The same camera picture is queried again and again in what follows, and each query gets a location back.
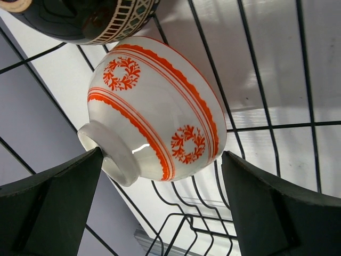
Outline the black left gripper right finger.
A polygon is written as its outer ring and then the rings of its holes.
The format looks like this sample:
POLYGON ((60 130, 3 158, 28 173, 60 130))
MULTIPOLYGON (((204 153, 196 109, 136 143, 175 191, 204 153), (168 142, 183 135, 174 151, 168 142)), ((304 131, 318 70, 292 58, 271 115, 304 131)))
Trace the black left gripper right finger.
POLYGON ((230 151, 222 174, 242 255, 340 255, 340 198, 270 174, 230 151))

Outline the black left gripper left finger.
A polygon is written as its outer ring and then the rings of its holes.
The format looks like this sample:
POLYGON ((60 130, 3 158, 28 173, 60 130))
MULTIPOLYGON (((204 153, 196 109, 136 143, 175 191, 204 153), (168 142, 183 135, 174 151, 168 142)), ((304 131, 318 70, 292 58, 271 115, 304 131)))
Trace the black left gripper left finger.
POLYGON ((1 186, 1 255, 77 255, 102 162, 96 147, 1 186))

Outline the orange white patterned bowl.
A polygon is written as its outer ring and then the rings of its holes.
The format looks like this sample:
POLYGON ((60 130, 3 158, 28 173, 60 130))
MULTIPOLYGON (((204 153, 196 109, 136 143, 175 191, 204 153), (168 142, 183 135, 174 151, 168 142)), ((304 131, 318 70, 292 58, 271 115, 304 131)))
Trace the orange white patterned bowl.
POLYGON ((96 67, 89 121, 78 130, 86 150, 100 148, 102 169, 128 187, 138 178, 177 181, 221 156, 227 139, 218 98, 199 70, 172 47, 132 36, 96 67))

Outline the black floral patterned bowl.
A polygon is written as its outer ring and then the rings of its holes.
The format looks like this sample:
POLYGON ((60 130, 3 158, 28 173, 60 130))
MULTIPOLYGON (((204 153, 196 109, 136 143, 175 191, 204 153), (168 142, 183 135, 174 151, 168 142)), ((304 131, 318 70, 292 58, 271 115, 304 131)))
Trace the black floral patterned bowl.
POLYGON ((141 30, 158 0, 1 1, 1 9, 51 38, 78 45, 119 42, 141 30))

